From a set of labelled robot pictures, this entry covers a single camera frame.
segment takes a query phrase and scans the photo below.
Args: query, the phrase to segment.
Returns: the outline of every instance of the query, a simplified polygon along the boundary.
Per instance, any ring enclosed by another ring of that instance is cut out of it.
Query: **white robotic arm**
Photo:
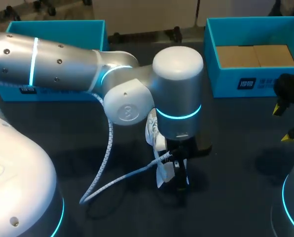
[[[199,129],[203,59],[194,49],[160,51],[139,67],[127,52],[85,50],[43,39],[0,33],[0,84],[99,94],[107,117],[132,125],[157,109],[159,131],[186,140]]]
[[[103,104],[109,121],[120,125],[138,123],[155,108],[157,130],[152,131],[161,143],[157,148],[156,139],[151,141],[156,159],[90,195],[109,157],[109,145],[100,171],[81,203],[155,164],[161,168],[161,161],[171,154],[159,157],[157,150],[164,147],[169,150],[169,143],[175,147],[176,142],[180,144],[196,135],[202,69],[201,55],[188,47],[164,49],[155,56],[152,65],[139,67],[137,59],[127,52],[84,50],[0,33],[0,85],[87,91]],[[183,166],[182,176],[186,177],[183,160],[174,164]],[[64,201],[50,158],[10,126],[0,113],[0,237],[67,236],[58,233],[63,216]]]

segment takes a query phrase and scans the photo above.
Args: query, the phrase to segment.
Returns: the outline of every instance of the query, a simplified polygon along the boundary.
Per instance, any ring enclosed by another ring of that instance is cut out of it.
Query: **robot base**
[[[294,168],[276,194],[271,208],[271,225],[275,237],[294,237]]]
[[[289,220],[282,201],[272,205],[271,227],[274,237],[294,237],[294,225]]]
[[[54,197],[42,217],[18,237],[66,237],[69,235],[68,228],[63,227],[65,222],[64,199],[57,185]]]

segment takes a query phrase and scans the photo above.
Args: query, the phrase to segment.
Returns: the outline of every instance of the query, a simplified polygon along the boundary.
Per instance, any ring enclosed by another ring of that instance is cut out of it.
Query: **white coiled cable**
[[[97,95],[97,94],[92,94],[103,106],[103,99]],[[108,162],[108,159],[110,157],[110,153],[111,153],[111,149],[112,149],[112,143],[113,143],[113,123],[109,120],[108,118],[108,123],[109,123],[109,141],[108,141],[108,146],[107,146],[107,150],[106,150],[106,154],[104,155],[102,164],[99,168],[99,171],[96,175],[96,177],[94,178],[94,180],[92,181],[90,187],[88,188],[88,190],[85,192],[85,194],[82,196],[82,198],[79,201],[79,204],[84,204],[85,202],[89,201],[92,197],[94,197],[93,195],[89,196],[93,189],[95,188],[95,186],[97,185],[106,165]]]
[[[97,95],[97,94],[92,94],[97,100],[99,100],[99,102],[101,103],[101,105],[103,106],[103,99]],[[108,142],[108,147],[107,147],[107,150],[106,150],[106,154],[104,156],[104,159],[103,159],[103,162],[101,164],[101,167],[96,175],[96,177],[94,178],[92,184],[90,185],[90,187],[88,188],[88,190],[86,191],[86,193],[83,195],[83,197],[81,198],[79,204],[84,204],[88,201],[90,201],[92,198],[94,198],[96,195],[98,195],[99,193],[101,193],[102,191],[104,191],[105,189],[107,189],[108,187],[116,184],[117,182],[123,180],[123,179],[126,179],[126,178],[129,178],[133,175],[136,175],[136,174],[139,174],[141,172],[144,172],[146,170],[148,170],[149,168],[151,168],[152,166],[154,166],[155,164],[158,164],[159,162],[162,162],[163,160],[167,159],[168,157],[171,156],[171,154],[169,152],[167,152],[166,154],[162,155],[161,157],[159,157],[158,153],[155,152],[155,147],[154,147],[154,154],[157,155],[156,156],[156,159],[153,160],[152,162],[150,162],[148,165],[146,165],[145,167],[142,167],[140,169],[137,169],[135,171],[132,171],[128,174],[125,174],[111,182],[109,182],[108,184],[104,185],[103,187],[99,188],[97,191],[95,191],[93,194],[90,194],[92,193],[93,189],[95,188],[95,186],[97,185],[104,169],[105,169],[105,166],[108,162],[108,159],[109,159],[109,156],[110,156],[110,151],[111,151],[111,148],[112,148],[112,142],[113,142],[113,124],[112,122],[109,120],[108,118],[108,122],[109,122],[109,142]],[[153,128],[157,129],[157,124],[153,124]]]
[[[9,87],[16,87],[16,88],[20,88],[20,87],[27,87],[27,85],[18,85],[18,84],[12,84],[12,83],[7,83],[7,82],[2,82],[0,81],[0,85],[1,86],[9,86]],[[97,95],[97,94],[92,94],[100,103],[101,105],[103,106],[103,99]],[[111,153],[111,149],[112,149],[112,144],[113,144],[113,123],[109,120],[108,118],[108,124],[109,124],[109,141],[108,141],[108,146],[107,146],[107,149],[106,149],[106,153],[104,155],[104,158],[103,158],[103,161],[102,161],[102,164],[99,168],[99,171],[97,173],[97,175],[95,176],[94,180],[92,181],[91,185],[89,186],[88,190],[85,192],[85,194],[82,196],[82,198],[80,199],[79,201],[79,204],[84,204],[88,201],[90,201],[92,198],[94,198],[96,195],[98,195],[99,193],[101,193],[103,190],[107,189],[108,187],[112,186],[113,184],[123,180],[123,179],[126,179],[126,178],[129,178],[135,174],[139,174],[141,172],[144,172],[146,170],[148,170],[149,168],[151,168],[152,166],[158,164],[159,162],[162,162],[163,160],[167,159],[168,157],[170,157],[170,153],[167,152],[166,154],[162,155],[161,157],[159,157],[158,155],[158,152],[155,150],[155,144],[156,144],[156,136],[157,136],[157,123],[156,121],[153,121],[153,151],[154,151],[154,155],[155,155],[155,160],[153,160],[151,163],[149,163],[148,165],[146,165],[145,167],[143,168],[140,168],[138,170],[135,170],[135,171],[132,171],[128,174],[125,174],[111,182],[109,182],[108,184],[104,185],[103,187],[99,188],[97,191],[95,191],[93,194],[91,194],[94,190],[94,188],[96,187],[106,165],[107,165],[107,162],[108,162],[108,159],[110,157],[110,153]]]

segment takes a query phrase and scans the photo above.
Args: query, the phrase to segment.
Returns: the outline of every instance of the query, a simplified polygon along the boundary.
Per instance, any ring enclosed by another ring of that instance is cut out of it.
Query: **glowing blue light strip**
[[[102,79],[101,79],[101,85],[103,83],[104,78],[112,71],[116,70],[116,69],[120,69],[120,68],[132,68],[131,66],[126,66],[126,65],[120,65],[120,66],[116,66],[114,68],[109,69],[106,73],[104,73]]]
[[[50,236],[50,237],[54,237],[56,235],[56,233],[58,232],[59,230],[59,227],[63,221],[63,217],[64,217],[64,211],[65,211],[65,203],[64,203],[64,199],[63,199],[63,210],[62,210],[62,216],[60,217],[60,220],[59,220],[59,223],[57,225],[57,228],[56,230],[54,231],[54,233]]]
[[[284,187],[285,187],[285,182],[286,182],[286,180],[287,180],[287,177],[286,177],[286,179],[285,179],[285,181],[284,181],[283,188],[282,188],[282,200],[283,200],[283,206],[284,206],[285,212],[286,212],[287,216],[289,217],[291,223],[292,223],[293,226],[294,226],[294,221],[293,221],[293,219],[291,218],[289,212],[287,211],[287,208],[286,208],[286,205],[285,205],[285,200],[284,200]]]
[[[31,69],[30,69],[30,80],[29,80],[30,86],[33,86],[33,80],[34,80],[35,60],[37,59],[37,43],[38,43],[38,38],[34,38],[32,60],[31,60]]]
[[[198,107],[198,109],[196,111],[194,111],[192,114],[189,115],[185,115],[185,116],[170,116],[170,115],[166,115],[163,112],[161,112],[160,110],[157,109],[158,113],[160,113],[162,116],[166,117],[166,118],[170,118],[170,119],[188,119],[194,115],[196,115],[200,109],[201,109],[202,105],[200,105],[200,107]]]

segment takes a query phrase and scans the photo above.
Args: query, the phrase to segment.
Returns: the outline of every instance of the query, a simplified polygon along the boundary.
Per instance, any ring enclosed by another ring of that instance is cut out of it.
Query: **black table surface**
[[[142,65],[171,44],[124,44]],[[184,43],[203,55],[201,43]],[[272,116],[275,98],[214,99],[207,74],[200,90],[202,129],[213,150],[188,163],[190,191],[176,206],[170,185],[156,186],[155,168],[112,186],[89,205],[79,199],[102,162],[108,123],[99,103],[4,103],[9,122],[50,155],[71,220],[71,236],[271,237],[273,197],[294,164],[294,143],[281,138],[294,126],[294,108]],[[153,160],[145,121],[114,127],[111,157],[98,186]]]

